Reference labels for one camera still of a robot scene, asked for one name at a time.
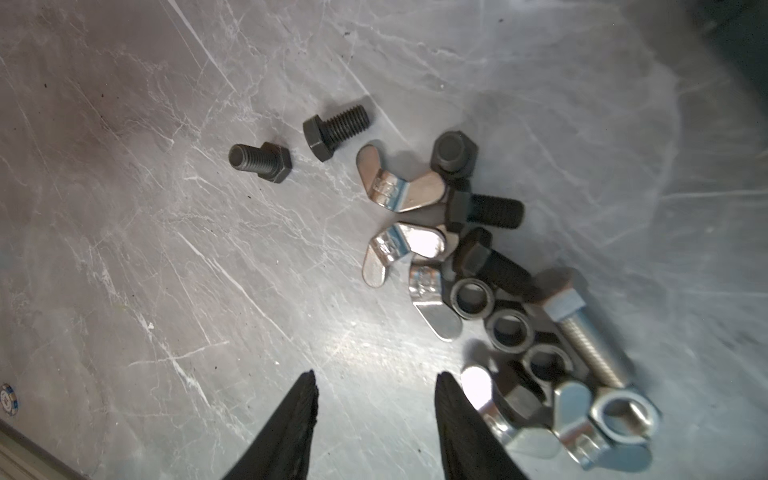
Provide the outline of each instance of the hardware pile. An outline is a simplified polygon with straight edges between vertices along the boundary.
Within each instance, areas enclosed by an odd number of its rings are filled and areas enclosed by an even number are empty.
[[[370,125],[358,105],[327,122],[303,125],[321,161]],[[518,200],[473,194],[469,178],[478,146],[461,131],[435,141],[431,170],[407,181],[386,170],[371,144],[357,154],[368,198],[394,212],[444,206],[437,227],[395,222],[369,242],[362,278],[380,287],[389,267],[411,255],[409,293],[438,338],[458,338],[464,322],[482,321],[494,354],[488,366],[466,366],[462,389],[508,453],[553,458],[561,448],[584,469],[645,470],[648,443],[660,425],[655,405],[633,384],[626,356],[609,344],[587,315],[572,270],[532,276],[492,248],[483,226],[518,228]],[[285,147],[235,145],[230,164],[279,183],[290,172]]]

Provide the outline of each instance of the bolt thread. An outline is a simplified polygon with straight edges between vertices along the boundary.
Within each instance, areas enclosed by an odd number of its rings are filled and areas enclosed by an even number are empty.
[[[558,325],[596,379],[615,389],[626,388],[632,383],[627,362],[603,340],[583,313],[576,312]]]
[[[274,175],[280,168],[280,159],[270,151],[237,144],[230,149],[230,165],[235,170]]]
[[[525,205],[511,198],[472,195],[467,221],[501,228],[517,228],[523,222]]]
[[[335,150],[344,140],[354,137],[371,126],[366,109],[356,105],[325,122],[328,147]]]
[[[515,296],[524,296],[533,288],[531,274],[496,250],[491,250],[477,277]]]

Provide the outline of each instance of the black bolt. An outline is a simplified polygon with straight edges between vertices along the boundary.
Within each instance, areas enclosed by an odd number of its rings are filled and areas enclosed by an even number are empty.
[[[531,274],[491,248],[493,235],[483,227],[471,230],[459,242],[453,256],[453,270],[461,276],[473,276],[516,296],[529,295],[533,289]]]
[[[312,153],[320,161],[329,160],[344,140],[371,126],[366,109],[356,105],[328,121],[315,115],[304,122],[304,137]]]
[[[429,165],[453,186],[472,176],[477,156],[477,144],[464,132],[446,131],[435,140]]]
[[[525,205],[520,200],[450,190],[445,208],[445,225],[452,232],[460,231],[465,223],[517,228],[524,216]]]
[[[268,141],[261,148],[237,144],[230,149],[230,165],[235,170],[254,172],[260,178],[278,184],[291,171],[290,152]]]

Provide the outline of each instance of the silver threaded bolt shaft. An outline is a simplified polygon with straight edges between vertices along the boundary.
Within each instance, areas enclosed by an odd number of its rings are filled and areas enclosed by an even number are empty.
[[[581,310],[558,321],[557,324],[563,336],[600,382],[615,389],[631,385],[632,375],[626,359],[605,342]]]

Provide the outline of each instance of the scratched metal surface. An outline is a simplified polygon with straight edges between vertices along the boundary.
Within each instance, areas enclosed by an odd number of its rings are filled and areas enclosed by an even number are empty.
[[[395,215],[354,157],[379,140],[413,178],[458,126],[480,146],[475,190],[528,206],[498,248],[581,270],[664,413],[633,478],[762,476],[765,122],[676,8],[6,0],[12,425],[92,478],[219,478],[315,369],[312,478],[441,478],[435,374],[482,331],[439,342],[406,265],[364,285]],[[302,122],[366,96],[372,128],[312,158]],[[262,141],[291,150],[281,185],[227,165]],[[518,460],[535,479],[617,477]]]

